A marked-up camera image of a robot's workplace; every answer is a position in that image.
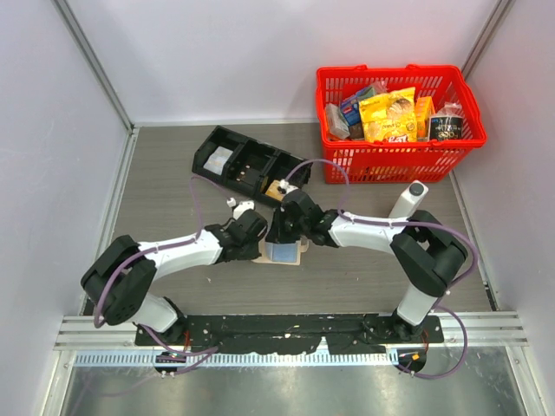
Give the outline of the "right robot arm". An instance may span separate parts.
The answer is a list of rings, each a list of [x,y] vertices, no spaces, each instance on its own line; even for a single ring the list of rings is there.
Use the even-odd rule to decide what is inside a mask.
[[[462,236],[449,231],[428,211],[417,210],[400,218],[325,211],[306,192],[294,190],[274,210],[266,241],[293,244],[303,237],[318,246],[364,248],[395,257],[409,285],[391,316],[390,332],[403,342],[421,335],[428,313],[446,294],[468,257]]]

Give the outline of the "beige leather card holder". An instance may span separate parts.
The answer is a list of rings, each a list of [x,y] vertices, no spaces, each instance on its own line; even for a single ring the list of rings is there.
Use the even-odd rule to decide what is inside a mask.
[[[261,241],[258,245],[260,256],[252,261],[261,264],[298,266],[301,256],[308,250],[310,242],[302,237],[291,244],[274,244]]]

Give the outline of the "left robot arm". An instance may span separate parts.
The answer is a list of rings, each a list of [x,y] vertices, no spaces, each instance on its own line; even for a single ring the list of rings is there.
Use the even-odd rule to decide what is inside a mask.
[[[150,292],[153,282],[197,266],[256,259],[267,227],[267,220],[248,208],[226,224],[207,225],[189,236],[151,243],[129,235],[116,238],[81,279],[95,306],[95,327],[131,322],[155,341],[183,341],[185,315],[168,298]]]

